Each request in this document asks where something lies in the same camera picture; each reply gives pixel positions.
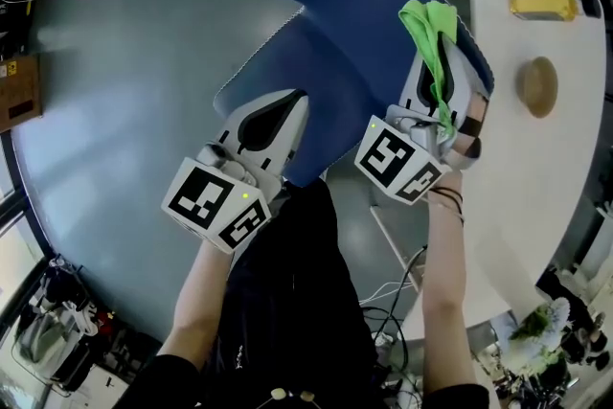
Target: wooden bowl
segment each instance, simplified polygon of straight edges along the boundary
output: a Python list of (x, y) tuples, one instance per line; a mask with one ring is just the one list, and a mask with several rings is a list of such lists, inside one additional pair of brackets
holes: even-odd
[(517, 78), (517, 96), (536, 118), (545, 118), (556, 105), (557, 73), (546, 57), (528, 62)]

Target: yellow bottle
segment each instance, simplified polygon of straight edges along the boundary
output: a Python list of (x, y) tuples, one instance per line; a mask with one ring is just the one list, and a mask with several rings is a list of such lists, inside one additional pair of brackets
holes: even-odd
[(572, 21), (577, 15), (602, 15), (598, 0), (509, 0), (509, 7), (525, 20)]

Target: green cloth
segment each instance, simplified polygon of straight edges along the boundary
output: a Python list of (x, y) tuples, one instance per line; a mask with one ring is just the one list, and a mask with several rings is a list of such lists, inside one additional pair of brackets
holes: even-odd
[(439, 103), (439, 115), (447, 134), (453, 134), (449, 106), (443, 100), (444, 72), (439, 55), (439, 33), (446, 34), (456, 43), (458, 15), (455, 7), (432, 0), (422, 4), (410, 0), (398, 13), (398, 17), (418, 47), (424, 63), (432, 73), (434, 83), (430, 87)]

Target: white table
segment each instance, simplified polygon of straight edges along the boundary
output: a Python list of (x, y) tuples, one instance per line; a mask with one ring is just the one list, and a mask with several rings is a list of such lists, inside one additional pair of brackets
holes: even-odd
[[(472, 32), (494, 74), (482, 132), (483, 155), (465, 173), (467, 285), (465, 322), (484, 322), (510, 307), (490, 286), (477, 251), (500, 239), (534, 283), (556, 251), (579, 201), (601, 122), (605, 76), (603, 19), (522, 21), (509, 0), (471, 0)], [(532, 117), (515, 95), (519, 67), (548, 57), (557, 70), (552, 113)], [(423, 337), (421, 297), (402, 325)]]

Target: black bottle cap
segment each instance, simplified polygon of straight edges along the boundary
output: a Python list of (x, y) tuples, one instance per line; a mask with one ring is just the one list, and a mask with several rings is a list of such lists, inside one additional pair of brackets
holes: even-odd
[(588, 17), (596, 17), (600, 19), (602, 17), (601, 3), (598, 0), (581, 0), (583, 6), (583, 12)]

